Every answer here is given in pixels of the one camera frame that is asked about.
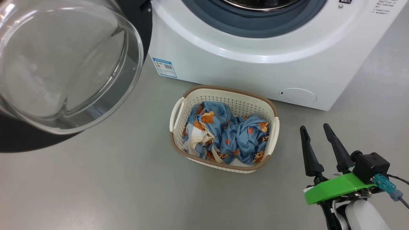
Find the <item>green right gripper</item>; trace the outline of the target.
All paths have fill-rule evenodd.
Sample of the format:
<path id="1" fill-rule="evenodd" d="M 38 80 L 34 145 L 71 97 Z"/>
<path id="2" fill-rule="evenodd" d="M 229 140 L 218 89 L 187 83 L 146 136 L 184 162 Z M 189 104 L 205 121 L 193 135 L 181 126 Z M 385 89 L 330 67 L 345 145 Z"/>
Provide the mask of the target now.
<path id="1" fill-rule="evenodd" d="M 308 205 L 313 205 L 318 202 L 323 202 L 347 195 L 361 189 L 375 187 L 373 183 L 365 184 L 356 175 L 350 173 L 350 168 L 355 166 L 355 163 L 350 159 L 350 155 L 336 136 L 328 123 L 323 124 L 323 129 L 326 138 L 331 143 L 334 155 L 336 156 L 336 169 L 340 173 L 348 173 L 340 175 L 334 179 L 314 185 L 311 188 L 304 189 L 305 200 Z M 311 146 L 311 138 L 305 126 L 300 127 L 301 147 L 303 152 L 305 174 L 308 177 L 322 176 L 324 172 L 323 166 L 318 162 L 317 157 Z"/>

